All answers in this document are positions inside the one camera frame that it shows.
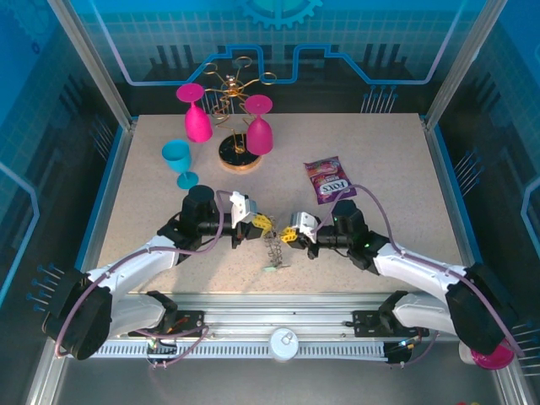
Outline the metal key ring disc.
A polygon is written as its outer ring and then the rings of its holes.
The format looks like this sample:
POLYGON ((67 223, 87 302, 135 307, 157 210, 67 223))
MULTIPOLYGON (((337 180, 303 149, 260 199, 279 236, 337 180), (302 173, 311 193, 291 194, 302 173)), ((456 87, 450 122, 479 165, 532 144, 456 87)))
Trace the metal key ring disc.
POLYGON ((276 223, 272 216, 270 216, 269 218, 273 222, 273 227, 265 229, 265 235, 263 236, 263 239, 265 242, 265 246, 267 247, 267 255, 269 257, 270 265, 276 263, 283 263, 281 240, 279 238, 279 233, 276 228, 276 223))

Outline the purple candy bag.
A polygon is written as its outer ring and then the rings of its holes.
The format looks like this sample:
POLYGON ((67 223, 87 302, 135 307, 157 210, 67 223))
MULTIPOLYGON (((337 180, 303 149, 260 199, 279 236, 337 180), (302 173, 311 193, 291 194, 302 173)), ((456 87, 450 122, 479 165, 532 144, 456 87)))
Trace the purple candy bag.
POLYGON ((352 182, 337 156, 304 163, 304 168, 319 205, 334 202, 343 190, 346 192, 341 196, 341 199, 357 195, 354 188, 349 189, 352 182))

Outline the blue plastic goblet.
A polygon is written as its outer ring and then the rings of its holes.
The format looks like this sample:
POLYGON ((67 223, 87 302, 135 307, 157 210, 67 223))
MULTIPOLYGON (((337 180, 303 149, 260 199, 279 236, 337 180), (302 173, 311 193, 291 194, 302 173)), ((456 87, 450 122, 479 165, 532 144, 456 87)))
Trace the blue plastic goblet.
POLYGON ((198 176, 191 171, 192 155, 189 144, 181 139, 171 140, 166 143, 161 154, 167 165, 178 174, 177 186, 183 190, 189 190, 198 183, 198 176))

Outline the short pink plastic goblet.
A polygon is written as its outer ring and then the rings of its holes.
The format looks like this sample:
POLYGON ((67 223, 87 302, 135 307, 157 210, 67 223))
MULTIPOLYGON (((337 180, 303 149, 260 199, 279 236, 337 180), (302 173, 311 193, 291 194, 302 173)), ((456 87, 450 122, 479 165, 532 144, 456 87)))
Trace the short pink plastic goblet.
POLYGON ((254 94, 246 100, 245 108, 255 116, 246 133, 247 150, 257 156, 268 154, 273 149, 273 130, 262 116, 273 108, 273 102, 266 95, 254 94))

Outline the tall pink plastic goblet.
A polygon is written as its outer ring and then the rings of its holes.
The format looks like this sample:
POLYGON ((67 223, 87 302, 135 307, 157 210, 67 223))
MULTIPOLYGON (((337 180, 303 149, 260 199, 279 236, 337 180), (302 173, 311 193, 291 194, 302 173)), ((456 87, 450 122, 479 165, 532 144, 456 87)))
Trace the tall pink plastic goblet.
POLYGON ((208 114, 197 105, 204 95, 205 88, 196 83, 183 84, 176 91, 177 99, 189 105, 185 114, 185 129, 187 138, 194 143, 206 143, 213 136, 208 114))

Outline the white round can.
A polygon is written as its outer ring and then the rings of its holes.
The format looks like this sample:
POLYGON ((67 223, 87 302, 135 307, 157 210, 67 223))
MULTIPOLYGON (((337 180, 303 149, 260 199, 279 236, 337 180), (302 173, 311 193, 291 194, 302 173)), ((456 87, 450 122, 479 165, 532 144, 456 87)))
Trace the white round can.
POLYGON ((293 359, 300 348, 297 335, 285 327, 280 327, 271 334, 268 345, 272 357, 280 362, 293 359))

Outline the pink plastic cup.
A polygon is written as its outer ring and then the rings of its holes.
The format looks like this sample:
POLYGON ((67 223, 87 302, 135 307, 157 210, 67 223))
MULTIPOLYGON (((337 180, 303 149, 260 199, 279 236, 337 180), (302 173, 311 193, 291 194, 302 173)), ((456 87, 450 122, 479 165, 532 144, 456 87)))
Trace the pink plastic cup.
POLYGON ((499 345, 492 354, 481 354, 471 350, 464 342, 458 345, 460 359, 467 365, 476 365, 485 370, 501 370, 515 358, 514 352, 505 345, 499 345))

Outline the aluminium front rail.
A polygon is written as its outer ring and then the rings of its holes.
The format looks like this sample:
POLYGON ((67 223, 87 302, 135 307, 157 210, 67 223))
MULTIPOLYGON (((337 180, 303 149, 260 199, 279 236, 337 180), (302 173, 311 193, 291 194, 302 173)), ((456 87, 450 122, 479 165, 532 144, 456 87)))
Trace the aluminium front rail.
MULTIPOLYGON (((377 317, 390 294, 168 294, 178 312, 194 311, 194 321, 219 338, 252 340, 288 327, 304 338, 351 338, 355 311, 377 317)), ((143 329, 156 331, 165 306, 147 294, 128 294, 92 321, 77 314, 70 329, 91 338, 97 351, 106 340, 143 329)))

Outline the aluminium side rail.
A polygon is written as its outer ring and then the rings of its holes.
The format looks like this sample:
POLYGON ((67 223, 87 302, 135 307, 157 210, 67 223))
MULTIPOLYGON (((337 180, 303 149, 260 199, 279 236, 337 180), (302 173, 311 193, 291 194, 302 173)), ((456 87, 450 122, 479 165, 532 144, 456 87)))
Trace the aluminium side rail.
POLYGON ((78 255, 74 266, 67 272, 73 281, 82 279, 87 272, 98 267, 132 135, 133 130, 121 127, 116 130, 78 255))
POLYGON ((463 264, 481 263, 482 254, 442 133, 438 126, 429 129, 424 125, 424 135, 463 264))

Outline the aluminium frame post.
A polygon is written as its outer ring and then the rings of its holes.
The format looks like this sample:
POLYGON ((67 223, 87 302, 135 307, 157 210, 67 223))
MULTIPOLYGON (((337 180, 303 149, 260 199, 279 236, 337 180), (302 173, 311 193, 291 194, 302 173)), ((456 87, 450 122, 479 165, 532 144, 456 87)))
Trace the aluminium frame post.
POLYGON ((473 24, 451 69, 436 94, 424 118, 424 129, 433 132, 436 124, 450 104, 467 71, 473 64, 484 42, 493 29, 508 0, 486 0, 473 24))
POLYGON ((130 132, 134 127, 132 117, 73 6, 68 0, 46 1, 94 80, 113 116, 123 130, 130 132))

